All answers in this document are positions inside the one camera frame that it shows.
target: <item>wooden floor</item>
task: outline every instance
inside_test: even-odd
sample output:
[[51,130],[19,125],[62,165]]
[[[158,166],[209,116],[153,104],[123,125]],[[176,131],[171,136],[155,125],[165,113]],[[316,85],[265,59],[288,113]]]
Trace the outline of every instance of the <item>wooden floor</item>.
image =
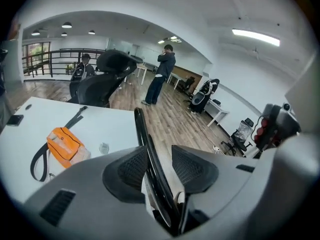
[[[153,138],[164,173],[175,195],[183,189],[171,165],[171,146],[183,145],[212,152],[213,145],[216,145],[225,151],[226,148],[220,143],[227,142],[229,138],[216,124],[207,127],[211,117],[206,113],[191,114],[187,109],[188,104],[184,102],[188,97],[167,83],[163,85],[156,105],[141,104],[154,74],[148,71],[143,85],[141,77],[138,79],[136,76],[137,74],[130,75],[127,82],[122,84],[122,89],[118,89],[112,95],[110,107],[130,111],[136,107],[143,108],[148,132]],[[56,101],[66,101],[71,98],[69,82],[63,81],[28,81],[7,86],[7,90],[14,108],[21,106],[31,96]]]

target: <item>smartphone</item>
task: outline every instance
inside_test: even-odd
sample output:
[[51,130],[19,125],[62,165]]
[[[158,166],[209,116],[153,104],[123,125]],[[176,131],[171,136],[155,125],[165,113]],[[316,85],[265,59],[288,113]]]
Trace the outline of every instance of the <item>smartphone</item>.
[[24,118],[23,114],[12,115],[6,124],[8,126],[18,126],[23,118]]

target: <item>desk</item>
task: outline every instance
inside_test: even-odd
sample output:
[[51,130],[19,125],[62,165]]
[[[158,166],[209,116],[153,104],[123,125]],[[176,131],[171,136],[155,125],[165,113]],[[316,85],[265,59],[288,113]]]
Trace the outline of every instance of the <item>desk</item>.
[[144,70],[144,72],[143,72],[143,77],[142,77],[142,81],[141,81],[141,85],[143,85],[143,84],[144,84],[144,80],[145,80],[145,76],[146,76],[146,73],[147,73],[147,70],[148,70],[148,69],[147,69],[147,67],[144,66],[143,64],[137,64],[136,67],[139,69],[138,75],[136,76],[137,78],[138,78],[139,75],[140,75],[140,70]]
[[[49,133],[65,126],[81,107],[83,105],[31,97],[16,112],[24,115],[20,125],[4,127],[0,135],[0,176],[11,198],[24,203],[45,184],[31,176],[31,160]],[[88,106],[81,115],[83,119],[70,130],[91,152],[91,158],[102,156],[99,151],[102,142],[109,144],[109,153],[139,146],[133,111]],[[48,163],[48,170],[54,175],[64,170],[52,154]],[[38,179],[42,171],[40,158],[35,170]]]
[[181,81],[184,81],[184,82],[187,81],[185,78],[183,78],[183,77],[181,77],[181,76],[179,76],[179,75],[177,75],[177,74],[171,73],[170,76],[169,76],[169,78],[168,78],[168,81],[167,81],[168,84],[170,83],[172,77],[174,77],[174,78],[177,79],[177,81],[176,81],[176,83],[175,83],[175,86],[174,86],[174,88],[173,88],[174,90],[177,88],[177,85],[178,85],[178,83],[179,83],[180,80],[181,80]]
[[215,116],[212,116],[213,119],[211,120],[211,122],[207,125],[208,127],[210,127],[210,125],[213,124],[214,121],[216,121],[218,119],[218,117],[223,114],[223,118],[221,118],[219,120],[219,122],[217,123],[217,126],[222,122],[223,119],[226,118],[226,116],[230,113],[229,111],[225,111],[223,110],[220,106],[218,106],[216,103],[214,103],[211,99],[209,100],[209,103],[207,103],[207,105],[205,105],[204,110],[207,111],[209,113],[209,115],[213,114],[212,113],[212,109],[217,109],[218,110],[218,114],[216,114]]

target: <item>sneaker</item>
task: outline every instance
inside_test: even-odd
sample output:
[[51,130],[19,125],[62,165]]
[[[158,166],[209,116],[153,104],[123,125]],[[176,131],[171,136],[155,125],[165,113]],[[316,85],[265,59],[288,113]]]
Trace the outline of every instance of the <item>sneaker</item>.
[[147,105],[147,106],[151,106],[149,103],[147,103],[145,100],[141,101],[142,104]]

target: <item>orange bag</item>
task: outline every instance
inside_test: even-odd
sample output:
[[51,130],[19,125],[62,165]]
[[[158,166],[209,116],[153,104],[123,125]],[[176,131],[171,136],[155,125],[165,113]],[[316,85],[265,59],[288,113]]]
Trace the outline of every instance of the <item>orange bag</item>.
[[64,168],[90,158],[90,152],[66,127],[55,128],[46,139],[50,152]]

